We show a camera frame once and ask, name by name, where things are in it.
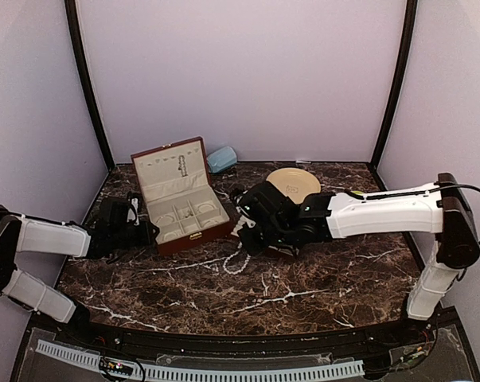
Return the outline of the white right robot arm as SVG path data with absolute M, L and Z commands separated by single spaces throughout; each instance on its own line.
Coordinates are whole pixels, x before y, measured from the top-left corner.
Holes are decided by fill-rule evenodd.
M 247 218 L 237 235 L 249 255 L 267 248 L 297 255 L 307 244 L 387 232 L 427 232 L 435 243 L 407 300 L 405 315 L 391 329 L 398 345 L 422 331 L 454 281 L 480 257 L 480 236 L 465 185 L 451 173 L 410 189 L 378 193 L 312 193 L 294 203 L 269 181 L 248 190 L 234 189 L 230 199 Z

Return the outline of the red wooden jewelry box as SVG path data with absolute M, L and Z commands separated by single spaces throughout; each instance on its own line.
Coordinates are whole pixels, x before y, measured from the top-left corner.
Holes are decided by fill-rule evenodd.
M 156 225 L 160 228 L 155 239 L 160 255 L 189 250 L 232 232 L 233 222 L 211 186 L 203 138 L 190 138 L 145 150 L 132 154 L 131 160 L 150 222 L 156 225 L 158 217 L 170 212 L 177 218 L 174 223 Z M 217 209 L 197 214 L 196 207 L 209 201 Z M 183 219 L 183 209 L 191 209 L 194 216 Z M 218 219 L 220 223 L 203 228 L 200 222 L 210 218 Z M 172 231 L 179 231 L 181 235 L 163 242 L 163 235 Z

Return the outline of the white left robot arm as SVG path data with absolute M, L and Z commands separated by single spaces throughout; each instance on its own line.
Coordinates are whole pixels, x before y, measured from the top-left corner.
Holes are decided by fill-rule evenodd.
M 35 313 L 66 325 L 65 332 L 80 347 L 97 340 L 83 304 L 20 269 L 19 254 L 44 254 L 74 259 L 102 259 L 114 251 L 152 245 L 160 230 L 139 218 L 137 198 L 109 197 L 91 228 L 75 221 L 55 221 L 13 212 L 0 204 L 0 295 Z

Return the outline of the red earring tray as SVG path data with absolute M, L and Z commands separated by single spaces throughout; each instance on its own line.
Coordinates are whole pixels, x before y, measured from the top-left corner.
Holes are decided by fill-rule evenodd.
M 264 251 L 265 256 L 280 259 L 297 259 L 299 257 L 299 249 L 293 247 L 275 247 L 269 246 Z

